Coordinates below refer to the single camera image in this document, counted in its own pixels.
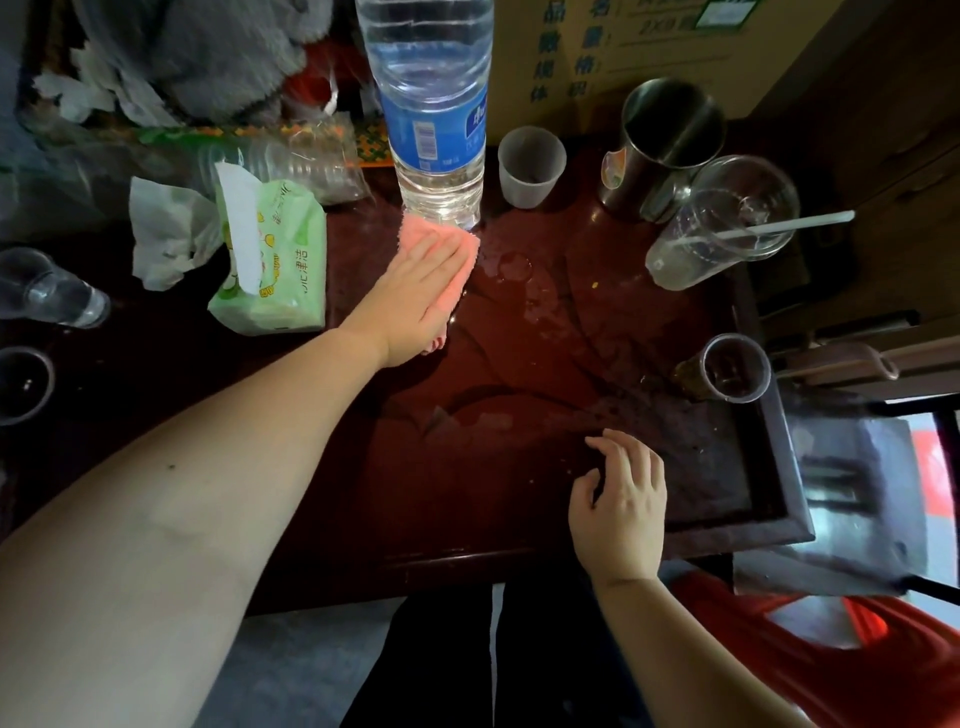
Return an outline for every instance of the hand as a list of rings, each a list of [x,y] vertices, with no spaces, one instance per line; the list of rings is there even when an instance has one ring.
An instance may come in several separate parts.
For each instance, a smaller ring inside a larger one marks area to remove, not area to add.
[[[607,481],[595,468],[573,482],[570,534],[577,558],[597,592],[618,583],[656,579],[663,554],[666,482],[660,456],[636,438],[614,429],[587,437],[607,456]]]
[[[446,326],[447,316],[433,306],[464,263],[467,252],[448,237],[435,250],[437,235],[427,235],[409,252],[400,251],[387,272],[340,325],[376,347],[379,367],[395,367],[425,350]]]

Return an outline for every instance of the steel mug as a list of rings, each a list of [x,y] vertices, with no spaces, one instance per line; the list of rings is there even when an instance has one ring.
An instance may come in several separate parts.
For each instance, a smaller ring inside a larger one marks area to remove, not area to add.
[[[600,202],[630,219],[666,222],[726,135],[723,111],[698,86],[677,79],[637,86],[623,104],[620,149],[601,164]]]

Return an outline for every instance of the green tissue pack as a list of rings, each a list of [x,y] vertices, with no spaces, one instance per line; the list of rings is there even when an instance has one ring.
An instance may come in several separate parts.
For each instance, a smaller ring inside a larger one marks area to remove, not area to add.
[[[219,163],[217,210],[230,273],[207,310],[245,336],[324,327],[326,214],[289,180],[261,182]]]

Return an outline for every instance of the dark pants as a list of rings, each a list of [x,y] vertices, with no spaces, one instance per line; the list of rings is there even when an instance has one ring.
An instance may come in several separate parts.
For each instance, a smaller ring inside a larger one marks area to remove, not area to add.
[[[408,597],[344,728],[489,728],[491,611],[489,585]],[[653,724],[581,571],[507,583],[496,661],[497,728]]]

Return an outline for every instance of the dark red tabletop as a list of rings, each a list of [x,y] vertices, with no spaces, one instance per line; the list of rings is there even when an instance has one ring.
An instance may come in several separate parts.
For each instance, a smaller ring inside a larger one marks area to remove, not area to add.
[[[381,372],[349,409],[255,611],[502,580],[570,558],[570,485],[600,464],[583,437],[606,426],[665,461],[668,556],[809,538],[776,391],[752,405],[693,403],[666,379],[715,333],[756,334],[742,272],[681,293],[658,288],[643,265],[657,229],[615,220],[596,201],[598,146],[571,153],[533,211],[503,201],[489,155],[480,255],[446,347]],[[328,211],[332,326],[396,250],[394,172],[368,180],[372,200]],[[224,251],[150,293],[130,276],[131,246],[129,228],[44,246],[114,298],[102,328],[4,329],[8,343],[48,351],[59,375],[47,409],[6,433],[15,523],[151,426],[308,338],[245,338],[206,312]]]

